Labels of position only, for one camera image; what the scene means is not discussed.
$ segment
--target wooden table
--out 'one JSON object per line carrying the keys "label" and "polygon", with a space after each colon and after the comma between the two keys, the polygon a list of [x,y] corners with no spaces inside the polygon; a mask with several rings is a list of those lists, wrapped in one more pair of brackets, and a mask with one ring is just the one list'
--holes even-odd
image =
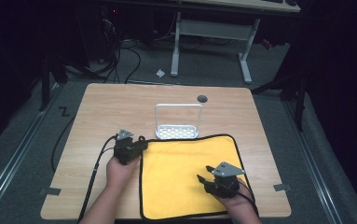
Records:
{"label": "wooden table", "polygon": [[[121,129],[133,132],[134,139],[155,134],[155,105],[197,104],[205,95],[199,137],[228,133],[240,149],[241,159],[254,190],[261,217],[287,217],[291,208],[281,183],[253,96],[244,88],[90,84],[84,94],[51,187],[59,196],[48,195],[41,211],[44,219],[76,219],[84,201],[89,179],[107,138]],[[105,184],[105,165],[113,151],[100,163],[88,208]],[[139,169],[134,172],[121,197],[117,218],[141,218],[139,207]]]}

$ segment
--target yellow cloth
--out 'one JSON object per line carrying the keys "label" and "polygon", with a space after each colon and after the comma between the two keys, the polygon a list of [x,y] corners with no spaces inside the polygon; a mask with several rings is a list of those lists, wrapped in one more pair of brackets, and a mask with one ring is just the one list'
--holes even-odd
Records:
{"label": "yellow cloth", "polygon": [[[225,207],[206,193],[197,175],[214,176],[206,166],[222,161],[243,169],[234,139],[226,134],[191,140],[156,140],[144,151],[141,171],[141,215],[160,220],[224,214]],[[247,182],[245,175],[239,175]]]}

